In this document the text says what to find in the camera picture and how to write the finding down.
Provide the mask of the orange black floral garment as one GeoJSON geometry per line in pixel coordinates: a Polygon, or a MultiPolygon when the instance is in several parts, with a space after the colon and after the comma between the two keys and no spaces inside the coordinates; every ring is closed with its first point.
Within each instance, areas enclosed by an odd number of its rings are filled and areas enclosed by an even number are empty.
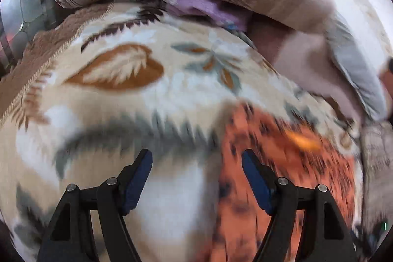
{"type": "Polygon", "coordinates": [[[285,121],[243,102],[226,125],[221,159],[216,223],[197,261],[254,259],[280,198],[279,178],[307,189],[324,184],[352,226],[354,158],[342,155],[313,121],[285,121]]]}

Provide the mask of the pink bed sheet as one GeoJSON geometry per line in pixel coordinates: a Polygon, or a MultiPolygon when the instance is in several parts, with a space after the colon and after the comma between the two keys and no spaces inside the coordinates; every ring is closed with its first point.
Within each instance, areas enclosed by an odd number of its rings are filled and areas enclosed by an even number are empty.
{"type": "Polygon", "coordinates": [[[247,36],[278,73],[306,91],[335,100],[345,117],[363,121],[356,92],[330,60],[323,35],[302,33],[257,15],[249,22],[247,36]]]}

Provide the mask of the cream leaf-pattern blanket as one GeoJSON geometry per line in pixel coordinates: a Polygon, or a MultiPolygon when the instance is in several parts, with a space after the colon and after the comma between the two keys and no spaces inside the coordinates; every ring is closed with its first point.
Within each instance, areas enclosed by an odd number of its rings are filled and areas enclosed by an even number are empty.
{"type": "Polygon", "coordinates": [[[358,217],[358,126],[227,30],[157,7],[92,6],[38,34],[1,108],[1,213],[25,261],[68,184],[97,186],[143,148],[153,168],[125,219],[143,261],[252,260],[269,217],[242,149],[358,217]]]}

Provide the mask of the purple cloth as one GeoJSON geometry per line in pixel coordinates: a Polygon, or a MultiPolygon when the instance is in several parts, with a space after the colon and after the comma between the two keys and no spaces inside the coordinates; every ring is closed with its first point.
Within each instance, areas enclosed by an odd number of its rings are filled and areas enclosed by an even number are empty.
{"type": "Polygon", "coordinates": [[[205,17],[217,26],[246,32],[251,11],[219,0],[161,0],[176,16],[205,17]]]}

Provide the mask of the wooden wardrobe with mirror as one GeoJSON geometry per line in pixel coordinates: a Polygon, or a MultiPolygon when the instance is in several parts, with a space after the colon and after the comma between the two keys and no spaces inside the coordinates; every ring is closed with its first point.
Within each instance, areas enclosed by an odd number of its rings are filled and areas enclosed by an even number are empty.
{"type": "Polygon", "coordinates": [[[17,64],[36,33],[54,29],[73,12],[54,0],[1,0],[1,75],[17,64]]]}

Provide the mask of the grey pillow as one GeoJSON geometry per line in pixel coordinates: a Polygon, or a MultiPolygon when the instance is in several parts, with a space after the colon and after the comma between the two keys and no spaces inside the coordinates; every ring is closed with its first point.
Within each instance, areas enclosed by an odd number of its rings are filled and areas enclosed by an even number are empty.
{"type": "Polygon", "coordinates": [[[388,105],[383,85],[339,12],[331,17],[325,37],[332,62],[354,89],[367,117],[373,121],[386,119],[388,105]]]}

